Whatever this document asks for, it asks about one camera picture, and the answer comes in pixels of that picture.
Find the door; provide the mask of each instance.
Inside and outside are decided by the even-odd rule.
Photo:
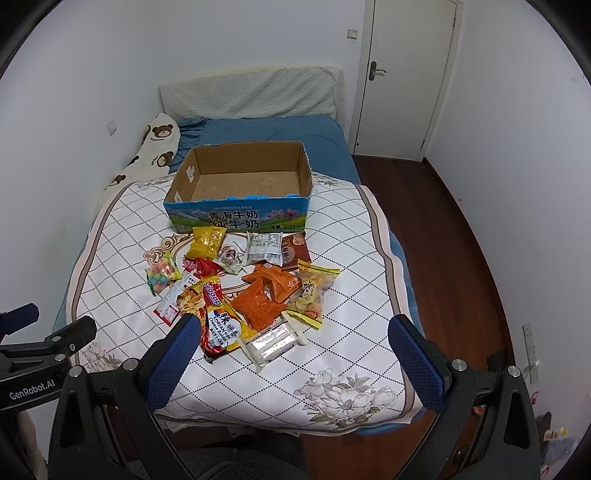
[[[452,41],[449,0],[375,0],[356,155],[420,160]]]

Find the silver bolt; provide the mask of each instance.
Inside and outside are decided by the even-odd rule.
[[[463,372],[468,368],[468,365],[464,360],[456,358],[455,360],[452,360],[452,367],[459,372]]]
[[[515,367],[514,365],[511,365],[510,367],[507,368],[507,372],[509,373],[510,376],[517,378],[518,376],[521,375],[521,370],[519,370],[519,368]]]
[[[139,362],[136,358],[128,358],[125,362],[123,362],[124,370],[132,371],[139,365]]]
[[[82,367],[80,365],[76,365],[75,367],[70,368],[70,376],[71,377],[79,377],[80,374],[82,373]]]

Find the headboard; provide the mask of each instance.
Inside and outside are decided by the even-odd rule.
[[[197,77],[160,87],[176,121],[325,113],[343,125],[343,71],[337,67],[251,70]]]

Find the wooden floor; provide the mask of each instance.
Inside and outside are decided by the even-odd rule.
[[[370,157],[357,157],[355,163],[362,183],[377,197],[406,253],[427,339],[435,341],[449,358],[462,358],[477,369],[485,369],[486,357],[503,348],[512,356],[488,266],[430,165]],[[409,426],[369,437],[302,435],[309,473],[316,480],[391,479],[432,419],[427,412]],[[468,442],[475,427],[476,417],[467,425],[460,444]],[[195,427],[170,437],[178,449],[185,449],[225,439],[227,430]],[[453,473],[453,466],[448,465],[445,472]]]

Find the blue cardboard box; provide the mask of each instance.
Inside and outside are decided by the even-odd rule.
[[[312,175],[300,142],[243,142],[192,149],[164,208],[179,233],[196,226],[297,232],[306,226]]]

